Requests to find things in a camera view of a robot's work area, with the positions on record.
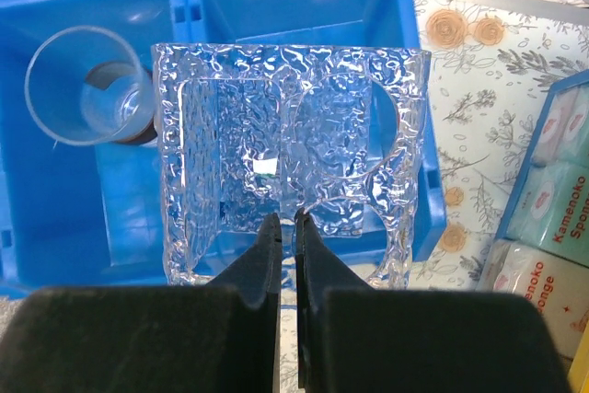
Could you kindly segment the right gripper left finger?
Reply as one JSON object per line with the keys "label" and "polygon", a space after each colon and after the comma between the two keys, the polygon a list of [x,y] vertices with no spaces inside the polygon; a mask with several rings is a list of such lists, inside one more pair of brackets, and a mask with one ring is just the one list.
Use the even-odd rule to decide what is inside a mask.
{"label": "right gripper left finger", "polygon": [[1,341],[5,392],[271,392],[282,234],[197,286],[61,287],[30,295]]}

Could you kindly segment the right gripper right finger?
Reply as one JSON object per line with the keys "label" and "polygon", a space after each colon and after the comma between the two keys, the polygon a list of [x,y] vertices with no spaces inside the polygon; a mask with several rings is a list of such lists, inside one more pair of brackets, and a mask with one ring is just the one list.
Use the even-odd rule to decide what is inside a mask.
{"label": "right gripper right finger", "polygon": [[298,383],[307,392],[567,392],[548,328],[523,297],[378,290],[295,217]]}

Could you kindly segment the clear textured acrylic holder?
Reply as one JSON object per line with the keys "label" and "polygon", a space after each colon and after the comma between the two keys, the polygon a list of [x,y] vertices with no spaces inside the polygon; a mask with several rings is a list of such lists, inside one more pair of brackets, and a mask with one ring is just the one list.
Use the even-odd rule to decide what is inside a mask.
{"label": "clear textured acrylic holder", "polygon": [[267,214],[325,237],[377,231],[367,282],[409,283],[431,55],[415,48],[158,43],[163,266],[211,279],[205,256]]}

